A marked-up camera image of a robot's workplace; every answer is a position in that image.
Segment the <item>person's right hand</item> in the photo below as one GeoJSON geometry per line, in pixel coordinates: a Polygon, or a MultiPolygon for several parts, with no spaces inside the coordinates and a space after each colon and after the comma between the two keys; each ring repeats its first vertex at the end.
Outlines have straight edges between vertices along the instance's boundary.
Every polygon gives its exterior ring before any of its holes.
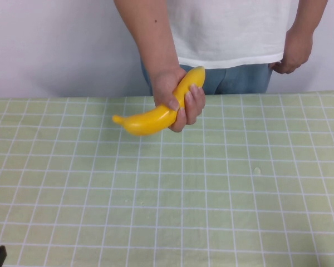
{"type": "Polygon", "coordinates": [[[206,103],[204,90],[191,85],[185,95],[184,106],[179,105],[173,91],[185,75],[186,72],[181,67],[168,68],[150,75],[155,104],[164,104],[177,112],[175,122],[169,127],[174,132],[181,132],[186,125],[196,123],[206,103]]]}

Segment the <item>person's left hand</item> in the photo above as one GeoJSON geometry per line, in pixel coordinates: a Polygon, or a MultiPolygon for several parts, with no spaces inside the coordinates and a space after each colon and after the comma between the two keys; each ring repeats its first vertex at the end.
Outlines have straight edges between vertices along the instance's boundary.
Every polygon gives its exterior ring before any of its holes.
{"type": "Polygon", "coordinates": [[[312,46],[313,34],[292,26],[286,34],[282,59],[269,66],[279,74],[290,74],[308,61],[312,46]]]}

